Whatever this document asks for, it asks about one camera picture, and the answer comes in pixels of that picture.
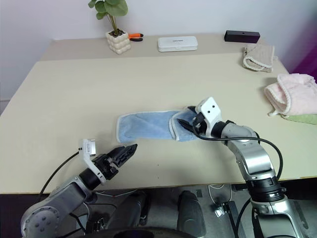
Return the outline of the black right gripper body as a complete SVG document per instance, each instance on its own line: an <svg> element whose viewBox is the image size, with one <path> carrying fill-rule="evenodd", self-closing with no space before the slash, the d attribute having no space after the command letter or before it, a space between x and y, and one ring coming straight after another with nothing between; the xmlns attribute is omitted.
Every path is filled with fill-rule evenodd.
<svg viewBox="0 0 317 238"><path fill-rule="evenodd" d="M202 112L198 113L192 121L193 133L196 136L206 136L207 124Z"/></svg>

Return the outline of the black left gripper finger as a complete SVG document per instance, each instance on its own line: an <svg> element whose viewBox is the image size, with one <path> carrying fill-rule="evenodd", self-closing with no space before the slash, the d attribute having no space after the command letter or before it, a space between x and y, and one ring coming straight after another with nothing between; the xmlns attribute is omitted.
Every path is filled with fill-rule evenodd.
<svg viewBox="0 0 317 238"><path fill-rule="evenodd" d="M138 144L120 146L114 148L108 154L112 159L129 159L135 154L137 147Z"/></svg>
<svg viewBox="0 0 317 238"><path fill-rule="evenodd" d="M138 145L121 146L115 157L115 165L120 168L136 152Z"/></svg>

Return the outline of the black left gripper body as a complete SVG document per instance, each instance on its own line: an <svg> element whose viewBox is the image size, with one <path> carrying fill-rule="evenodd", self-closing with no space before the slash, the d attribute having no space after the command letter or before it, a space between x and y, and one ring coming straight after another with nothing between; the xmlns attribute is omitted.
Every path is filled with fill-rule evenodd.
<svg viewBox="0 0 317 238"><path fill-rule="evenodd" d="M94 159L94 165L101 171L106 180L111 180L118 173L118 169L112 166L108 159L110 159L108 154L100 154Z"/></svg>

